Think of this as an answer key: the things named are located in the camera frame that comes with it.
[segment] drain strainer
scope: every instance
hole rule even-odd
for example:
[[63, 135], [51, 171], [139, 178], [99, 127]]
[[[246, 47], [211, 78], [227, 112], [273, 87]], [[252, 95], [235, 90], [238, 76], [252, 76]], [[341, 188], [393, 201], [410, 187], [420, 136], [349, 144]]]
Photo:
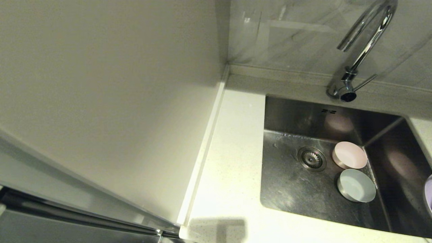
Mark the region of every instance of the drain strainer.
[[303, 147], [297, 154], [300, 163], [309, 170], [322, 171], [326, 166], [326, 159], [318, 149], [314, 147]]

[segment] metal handle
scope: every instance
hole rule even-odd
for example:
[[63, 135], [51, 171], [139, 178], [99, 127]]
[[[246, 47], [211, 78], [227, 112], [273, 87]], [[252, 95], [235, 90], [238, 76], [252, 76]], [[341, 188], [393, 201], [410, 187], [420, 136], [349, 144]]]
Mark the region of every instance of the metal handle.
[[359, 84], [357, 87], [354, 88], [354, 92], [359, 90], [361, 87], [365, 86], [366, 84], [368, 84], [370, 81], [374, 80], [376, 77], [378, 77], [377, 74], [374, 74], [372, 76], [370, 76], [368, 79], [366, 79], [363, 83]]

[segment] speckled countertop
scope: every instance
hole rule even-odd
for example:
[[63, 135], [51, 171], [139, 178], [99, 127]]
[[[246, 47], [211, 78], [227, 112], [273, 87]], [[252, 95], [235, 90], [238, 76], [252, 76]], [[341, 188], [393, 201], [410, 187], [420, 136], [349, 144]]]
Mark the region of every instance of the speckled countertop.
[[429, 162], [431, 103], [358, 92], [342, 104], [325, 87], [231, 75], [224, 93], [189, 224], [180, 236], [198, 243], [432, 242], [430, 239], [344, 225], [265, 208], [260, 203], [265, 95], [273, 94], [408, 118]]

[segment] kitchen sink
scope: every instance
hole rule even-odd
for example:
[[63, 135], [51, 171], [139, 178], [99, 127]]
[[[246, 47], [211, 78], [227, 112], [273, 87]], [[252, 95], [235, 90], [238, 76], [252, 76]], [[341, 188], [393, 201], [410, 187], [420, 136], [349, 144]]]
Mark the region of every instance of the kitchen sink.
[[[340, 141], [366, 152], [360, 171], [376, 185], [371, 202], [352, 202], [338, 191], [343, 169], [331, 153]], [[432, 238], [423, 198], [431, 173], [401, 116], [266, 97], [261, 203], [267, 208]]]

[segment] faucet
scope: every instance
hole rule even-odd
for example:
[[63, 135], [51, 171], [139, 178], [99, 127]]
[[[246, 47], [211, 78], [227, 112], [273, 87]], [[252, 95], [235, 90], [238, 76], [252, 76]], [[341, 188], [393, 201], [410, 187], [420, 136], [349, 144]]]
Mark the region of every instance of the faucet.
[[358, 36], [363, 32], [363, 30], [368, 26], [368, 24], [382, 12], [381, 20], [376, 31], [373, 33], [372, 37], [369, 39], [368, 43], [360, 51], [356, 58], [356, 61], [352, 66], [345, 67], [345, 74], [340, 80], [336, 80], [327, 89], [327, 94], [335, 99], [340, 99], [344, 102], [351, 102], [356, 97], [356, 91], [361, 87], [365, 86], [370, 81], [377, 77], [377, 74], [372, 75], [370, 78], [366, 79], [364, 82], [359, 84], [357, 87], [353, 87], [353, 79], [358, 74], [358, 68], [360, 64], [364, 61], [365, 57], [369, 54], [372, 48], [375, 46], [378, 39], [384, 33], [390, 21], [393, 18], [394, 13], [397, 8], [397, 0], [377, 0], [375, 1], [357, 20], [357, 22], [351, 27], [349, 32], [346, 34], [345, 38], [338, 45], [338, 49], [346, 52], [357, 40]]

